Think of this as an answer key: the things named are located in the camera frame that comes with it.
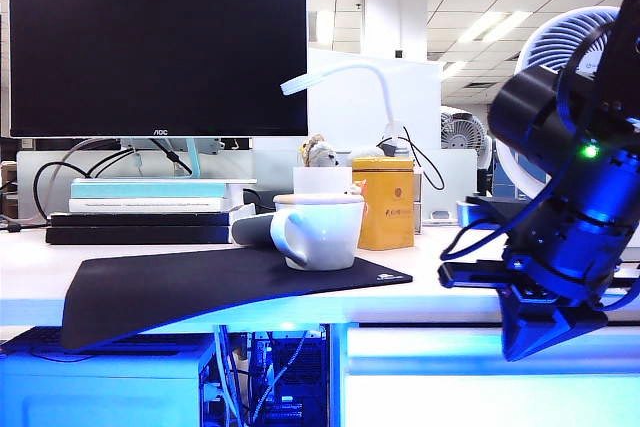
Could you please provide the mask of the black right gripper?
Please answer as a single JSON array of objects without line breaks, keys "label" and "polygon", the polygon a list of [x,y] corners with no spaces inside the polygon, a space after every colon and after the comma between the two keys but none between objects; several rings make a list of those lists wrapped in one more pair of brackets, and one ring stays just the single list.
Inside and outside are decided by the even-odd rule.
[{"label": "black right gripper", "polygon": [[502,352],[518,361],[566,340],[576,329],[607,325],[606,313],[639,297],[639,280],[605,303],[617,285],[613,259],[507,259],[473,263],[447,261],[438,270],[446,288],[486,288],[498,292],[502,313]]}]

